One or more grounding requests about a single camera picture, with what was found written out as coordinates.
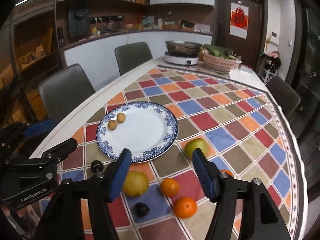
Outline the orange mandarin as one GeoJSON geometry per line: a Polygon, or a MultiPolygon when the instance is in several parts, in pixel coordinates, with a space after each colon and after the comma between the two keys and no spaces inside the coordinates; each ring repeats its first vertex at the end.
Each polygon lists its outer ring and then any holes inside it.
{"type": "Polygon", "coordinates": [[[224,173],[228,174],[229,176],[234,177],[234,174],[229,170],[223,169],[223,170],[220,170],[220,172],[224,172],[224,173]]]}

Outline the dark plum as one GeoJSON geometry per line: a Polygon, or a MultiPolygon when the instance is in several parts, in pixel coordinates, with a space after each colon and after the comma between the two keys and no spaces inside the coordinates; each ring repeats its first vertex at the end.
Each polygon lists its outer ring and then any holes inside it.
{"type": "Polygon", "coordinates": [[[99,173],[99,172],[103,172],[104,166],[101,161],[94,160],[91,162],[90,169],[93,173],[99,173]]]}
{"type": "Polygon", "coordinates": [[[149,214],[150,209],[146,204],[139,202],[135,204],[134,212],[137,217],[144,217],[149,214]]]}

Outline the yellow pear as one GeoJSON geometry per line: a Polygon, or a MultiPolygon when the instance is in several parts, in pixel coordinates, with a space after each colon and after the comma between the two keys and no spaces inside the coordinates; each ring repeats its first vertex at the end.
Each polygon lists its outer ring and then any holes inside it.
{"type": "Polygon", "coordinates": [[[146,193],[149,189],[149,180],[146,174],[138,171],[129,171],[124,185],[123,191],[130,197],[139,197],[146,193]]]}

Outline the large orange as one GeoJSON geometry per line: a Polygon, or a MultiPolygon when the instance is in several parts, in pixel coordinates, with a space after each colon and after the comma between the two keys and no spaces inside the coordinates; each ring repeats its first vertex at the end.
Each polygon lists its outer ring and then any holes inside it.
{"type": "Polygon", "coordinates": [[[178,218],[190,218],[195,215],[197,211],[197,203],[189,197],[182,197],[173,205],[173,212],[178,218]]]}

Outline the green pear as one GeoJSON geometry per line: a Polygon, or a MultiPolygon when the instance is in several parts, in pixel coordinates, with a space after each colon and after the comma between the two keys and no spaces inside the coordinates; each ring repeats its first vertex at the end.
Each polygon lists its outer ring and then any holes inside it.
{"type": "Polygon", "coordinates": [[[196,149],[200,149],[202,153],[206,156],[209,153],[209,146],[206,143],[205,140],[201,138],[196,138],[191,141],[189,141],[185,147],[184,147],[184,154],[186,157],[188,157],[190,160],[192,159],[193,152],[196,149]]]}

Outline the small mandarin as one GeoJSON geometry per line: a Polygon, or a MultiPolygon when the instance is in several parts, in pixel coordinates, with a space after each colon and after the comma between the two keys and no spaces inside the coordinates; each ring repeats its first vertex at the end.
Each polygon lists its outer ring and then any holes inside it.
{"type": "Polygon", "coordinates": [[[166,178],[161,183],[161,192],[166,197],[174,197],[178,194],[180,186],[178,182],[172,178],[166,178]]]}

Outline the brown longan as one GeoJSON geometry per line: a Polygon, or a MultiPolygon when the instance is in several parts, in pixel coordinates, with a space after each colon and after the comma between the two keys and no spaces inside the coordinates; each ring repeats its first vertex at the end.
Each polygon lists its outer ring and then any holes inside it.
{"type": "Polygon", "coordinates": [[[117,127],[117,121],[116,121],[116,120],[110,120],[110,121],[108,122],[108,128],[109,128],[110,130],[115,130],[116,127],[117,127]]]}
{"type": "Polygon", "coordinates": [[[124,113],[117,114],[117,122],[123,123],[126,120],[126,115],[124,113]]]}

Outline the grey chair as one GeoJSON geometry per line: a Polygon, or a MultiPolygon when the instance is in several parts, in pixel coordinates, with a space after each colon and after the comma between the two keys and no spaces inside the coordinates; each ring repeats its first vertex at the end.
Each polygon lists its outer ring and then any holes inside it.
{"type": "Polygon", "coordinates": [[[114,52],[120,75],[124,75],[141,64],[153,59],[150,48],[145,42],[119,46],[115,48],[114,52]]]}
{"type": "Polygon", "coordinates": [[[39,92],[48,118],[57,125],[95,90],[83,68],[76,63],[42,81],[39,92]]]}
{"type": "Polygon", "coordinates": [[[298,93],[278,76],[272,77],[266,87],[288,118],[299,106],[301,98],[298,93]]]}

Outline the black water dispenser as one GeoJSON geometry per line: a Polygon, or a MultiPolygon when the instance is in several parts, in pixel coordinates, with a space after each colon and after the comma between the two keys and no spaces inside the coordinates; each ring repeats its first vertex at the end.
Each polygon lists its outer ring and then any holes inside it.
{"type": "Polygon", "coordinates": [[[90,32],[89,12],[85,8],[73,9],[68,13],[70,38],[85,37],[90,32]]]}

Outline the grey chair far left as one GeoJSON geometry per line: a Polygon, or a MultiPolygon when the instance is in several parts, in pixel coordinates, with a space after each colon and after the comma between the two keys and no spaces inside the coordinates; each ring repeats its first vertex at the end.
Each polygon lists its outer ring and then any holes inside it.
{"type": "Polygon", "coordinates": [[[141,64],[153,59],[150,48],[145,42],[119,46],[115,48],[114,52],[120,75],[124,75],[141,64]]]}

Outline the pink basket of greens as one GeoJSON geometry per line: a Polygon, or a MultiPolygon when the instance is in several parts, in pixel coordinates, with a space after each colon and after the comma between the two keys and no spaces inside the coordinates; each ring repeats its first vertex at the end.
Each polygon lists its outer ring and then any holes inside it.
{"type": "Polygon", "coordinates": [[[238,69],[241,63],[231,49],[210,44],[201,47],[200,58],[209,69],[219,73],[238,69]]]}

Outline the white induction cooker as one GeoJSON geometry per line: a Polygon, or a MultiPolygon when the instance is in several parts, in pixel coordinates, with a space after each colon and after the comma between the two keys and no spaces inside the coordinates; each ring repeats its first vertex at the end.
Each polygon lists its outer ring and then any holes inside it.
{"type": "Polygon", "coordinates": [[[165,52],[164,60],[167,63],[181,65],[181,66],[195,66],[199,62],[197,56],[179,55],[172,52],[165,52]]]}

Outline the black glass sliding door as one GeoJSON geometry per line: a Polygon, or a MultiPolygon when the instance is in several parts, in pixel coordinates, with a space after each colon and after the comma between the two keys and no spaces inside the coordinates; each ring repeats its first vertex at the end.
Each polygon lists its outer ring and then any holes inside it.
{"type": "Polygon", "coordinates": [[[286,81],[300,96],[289,121],[300,140],[316,125],[319,117],[319,16],[305,0],[294,0],[295,43],[286,81]]]}

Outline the steel pot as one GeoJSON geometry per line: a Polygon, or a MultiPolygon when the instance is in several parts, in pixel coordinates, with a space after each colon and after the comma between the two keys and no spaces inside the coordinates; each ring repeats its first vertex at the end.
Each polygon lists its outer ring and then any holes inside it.
{"type": "Polygon", "coordinates": [[[196,56],[202,48],[202,44],[187,41],[166,41],[167,50],[171,53],[196,56]]]}

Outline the white intercom panel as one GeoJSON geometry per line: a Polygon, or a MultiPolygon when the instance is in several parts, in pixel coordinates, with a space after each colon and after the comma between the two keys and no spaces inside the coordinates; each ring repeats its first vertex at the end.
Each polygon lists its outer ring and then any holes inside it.
{"type": "Polygon", "coordinates": [[[279,34],[275,32],[270,33],[270,43],[275,44],[276,46],[279,44],[279,34]]]}

